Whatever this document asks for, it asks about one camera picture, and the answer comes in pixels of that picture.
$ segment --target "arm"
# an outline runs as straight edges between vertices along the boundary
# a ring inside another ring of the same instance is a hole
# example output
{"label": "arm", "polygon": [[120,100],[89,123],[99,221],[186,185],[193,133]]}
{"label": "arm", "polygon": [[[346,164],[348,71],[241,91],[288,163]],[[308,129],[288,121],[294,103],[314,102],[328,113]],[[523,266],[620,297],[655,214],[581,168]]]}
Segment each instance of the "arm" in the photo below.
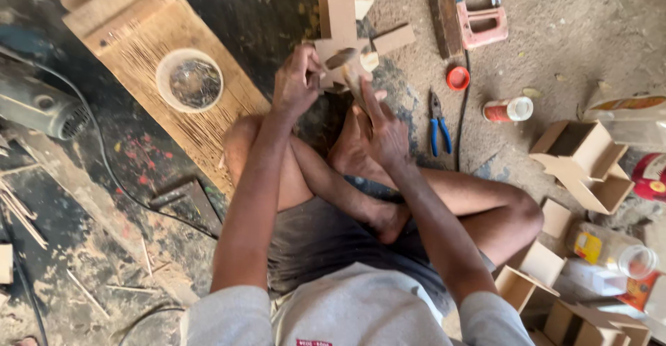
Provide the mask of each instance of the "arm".
{"label": "arm", "polygon": [[215,248],[211,292],[236,285],[266,289],[282,158],[296,119],[318,96],[321,69],[314,48],[298,46],[275,76],[271,111],[250,151]]}
{"label": "arm", "polygon": [[428,257],[460,308],[476,291],[497,293],[495,283],[469,234],[421,175],[409,155],[407,125],[372,95],[362,80],[363,97],[370,116],[358,106],[354,114],[361,141],[371,158],[388,173],[405,198],[416,220]]}

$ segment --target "hand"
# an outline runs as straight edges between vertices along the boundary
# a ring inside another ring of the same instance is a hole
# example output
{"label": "hand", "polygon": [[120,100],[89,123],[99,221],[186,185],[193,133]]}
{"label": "hand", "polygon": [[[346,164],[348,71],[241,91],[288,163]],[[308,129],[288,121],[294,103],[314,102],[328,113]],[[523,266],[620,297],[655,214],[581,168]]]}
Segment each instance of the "hand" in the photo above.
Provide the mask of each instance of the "hand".
{"label": "hand", "polygon": [[391,171],[411,163],[407,125],[386,103],[377,101],[372,85],[365,78],[361,78],[361,90],[370,113],[368,116],[357,104],[353,106],[361,129],[361,143],[370,157],[391,175]]}
{"label": "hand", "polygon": [[275,74],[272,110],[296,120],[312,106],[319,93],[323,68],[311,45],[297,45]]}

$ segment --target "dark shorts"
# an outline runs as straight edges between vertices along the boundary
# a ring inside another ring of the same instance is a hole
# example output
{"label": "dark shorts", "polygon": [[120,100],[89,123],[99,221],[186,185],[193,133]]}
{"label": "dark shorts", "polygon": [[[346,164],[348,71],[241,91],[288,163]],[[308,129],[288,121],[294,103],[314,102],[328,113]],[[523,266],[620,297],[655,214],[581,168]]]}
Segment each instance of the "dark shorts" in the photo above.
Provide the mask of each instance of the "dark shorts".
{"label": "dark shorts", "polygon": [[[495,265],[487,256],[481,253],[481,257],[488,270],[494,271]],[[411,276],[444,316],[455,307],[430,264],[413,219],[405,224],[394,243],[383,245],[364,224],[320,197],[277,215],[268,250],[271,299],[355,262]]]}

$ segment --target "pliers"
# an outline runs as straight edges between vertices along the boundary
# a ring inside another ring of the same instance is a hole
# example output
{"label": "pliers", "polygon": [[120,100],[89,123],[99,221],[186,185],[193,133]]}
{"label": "pliers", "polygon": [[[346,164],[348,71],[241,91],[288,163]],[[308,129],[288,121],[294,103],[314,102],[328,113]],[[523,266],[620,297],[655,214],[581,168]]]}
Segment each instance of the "pliers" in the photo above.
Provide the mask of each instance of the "pliers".
{"label": "pliers", "polygon": [[446,129],[446,124],[444,123],[444,117],[442,116],[442,105],[439,103],[439,98],[437,94],[432,91],[430,88],[430,112],[432,113],[432,118],[430,119],[430,125],[432,129],[432,134],[430,135],[430,146],[432,147],[432,155],[437,157],[437,126],[442,131],[444,136],[444,144],[446,146],[446,153],[451,154],[453,152],[453,147],[451,146],[451,136],[449,135],[449,130]]}

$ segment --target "knee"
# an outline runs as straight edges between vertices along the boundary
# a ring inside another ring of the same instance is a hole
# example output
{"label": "knee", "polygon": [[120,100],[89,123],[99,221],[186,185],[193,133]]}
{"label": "knee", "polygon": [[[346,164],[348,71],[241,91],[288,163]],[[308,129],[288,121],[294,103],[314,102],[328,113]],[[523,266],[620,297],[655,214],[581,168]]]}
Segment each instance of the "knee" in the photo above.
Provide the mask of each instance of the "knee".
{"label": "knee", "polygon": [[534,199],[525,191],[516,188],[512,202],[514,222],[520,223],[520,230],[529,240],[535,239],[544,227],[544,212]]}
{"label": "knee", "polygon": [[224,133],[222,147],[225,152],[235,151],[240,147],[252,146],[259,134],[264,116],[239,117]]}

